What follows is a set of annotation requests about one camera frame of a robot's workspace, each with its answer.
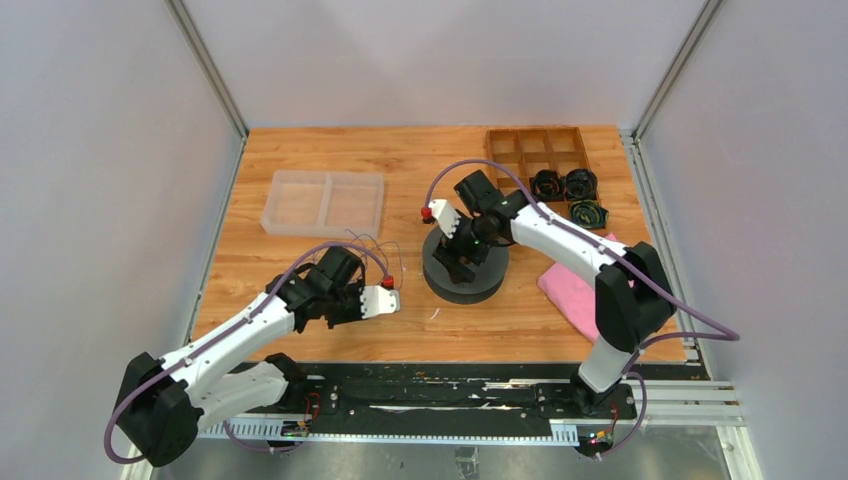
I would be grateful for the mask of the dark grey filament spool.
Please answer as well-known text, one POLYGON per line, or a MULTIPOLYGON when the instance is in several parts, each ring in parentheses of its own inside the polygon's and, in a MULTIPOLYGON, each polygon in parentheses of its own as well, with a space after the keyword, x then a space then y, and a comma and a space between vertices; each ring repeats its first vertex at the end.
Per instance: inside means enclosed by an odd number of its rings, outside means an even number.
POLYGON ((433 293, 448 302, 471 305, 491 298, 502 286, 510 263, 505 248, 493 248, 480 265, 458 260, 452 268, 436 258, 443 232, 433 228, 422 247, 422 273, 433 293))

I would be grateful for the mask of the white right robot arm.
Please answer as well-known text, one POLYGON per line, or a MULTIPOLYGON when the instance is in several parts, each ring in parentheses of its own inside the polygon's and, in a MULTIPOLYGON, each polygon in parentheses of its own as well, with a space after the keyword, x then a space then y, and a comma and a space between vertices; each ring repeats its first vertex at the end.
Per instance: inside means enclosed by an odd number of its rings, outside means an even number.
POLYGON ((524 187, 504 194, 477 170, 454 187, 466 210, 458 211, 429 190, 422 220, 441 231, 433 258, 454 284, 477 279, 497 248, 519 245, 544 254, 586 282, 595 296, 599 337, 575 375, 571 400, 582 415, 609 407, 611 388, 647 337, 677 311, 654 247, 600 237, 556 214, 524 187))

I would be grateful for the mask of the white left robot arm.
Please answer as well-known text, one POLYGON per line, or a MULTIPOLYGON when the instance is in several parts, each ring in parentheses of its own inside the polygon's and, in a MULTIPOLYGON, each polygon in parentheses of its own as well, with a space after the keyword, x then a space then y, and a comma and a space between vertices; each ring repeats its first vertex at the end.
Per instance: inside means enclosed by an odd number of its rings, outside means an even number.
POLYGON ((161 467, 200 432, 238 414, 272 404, 296 412, 307 390, 296 362, 279 353, 241 373, 235 367, 312 320, 335 327, 398 306, 391 272, 372 251, 351 241, 319 244, 209 333, 160 356, 132 358, 102 434, 103 451, 119 465, 161 467))

